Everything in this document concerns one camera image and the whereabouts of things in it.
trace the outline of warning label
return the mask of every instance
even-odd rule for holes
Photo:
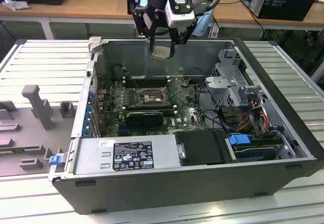
[[[154,168],[151,141],[114,144],[113,169],[115,171],[148,168]]]

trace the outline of gray 3d printed part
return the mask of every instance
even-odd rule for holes
[[[44,100],[42,100],[42,102],[43,102],[43,105],[44,105],[45,109],[49,111],[49,114],[50,114],[50,117],[51,117],[52,114],[53,114],[53,110],[51,108],[51,105],[50,105],[49,101],[47,99],[44,99]],[[32,112],[32,114],[34,114],[35,118],[38,119],[38,115],[35,112],[34,108],[31,109],[31,112]]]
[[[8,111],[18,110],[12,101],[0,101],[0,109],[6,109]]]
[[[49,161],[50,157],[53,155],[51,149],[47,148],[44,155],[44,160]]]
[[[52,120],[48,108],[44,107],[44,104],[39,97],[38,85],[26,85],[22,90],[23,97],[26,97],[32,105],[35,113],[38,115],[40,122],[45,130],[52,128]]]
[[[0,109],[0,120],[13,119],[7,109]]]
[[[72,101],[62,101],[60,104],[60,112],[62,118],[73,118],[75,116],[75,110]]]
[[[0,124],[0,132],[19,131],[19,124]]]
[[[25,150],[28,155],[40,155],[45,153],[45,147],[41,144],[35,147],[29,147]]]
[[[21,159],[20,161],[19,166],[24,170],[41,169],[43,167],[42,162],[38,158],[27,158]]]
[[[12,147],[14,143],[15,142],[12,139],[0,139],[0,148]]]

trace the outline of table leg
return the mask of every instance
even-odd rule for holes
[[[50,25],[50,19],[47,17],[44,17],[42,21],[40,21],[40,24],[42,25],[45,37],[47,40],[54,40],[55,34],[53,33]]]
[[[88,36],[91,36],[92,33],[91,33],[91,29],[90,29],[90,24],[89,24],[89,23],[85,23],[85,25],[86,25],[87,35],[88,35]]]
[[[324,55],[324,48],[318,53],[318,55],[310,61],[312,64],[315,64],[322,56]],[[317,82],[322,75],[324,74],[324,60],[323,63],[318,67],[318,69],[315,71],[315,73],[312,75],[312,80]]]

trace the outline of blue latch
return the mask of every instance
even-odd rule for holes
[[[229,142],[231,145],[234,144],[251,144],[248,135],[246,134],[233,134],[232,136],[228,137]]]
[[[92,91],[89,91],[89,98],[93,99],[95,97],[95,93]]]
[[[55,155],[51,156],[49,160],[50,165],[63,165],[63,156],[62,155]]]
[[[87,105],[86,106],[86,111],[92,111],[92,106],[91,105]]]

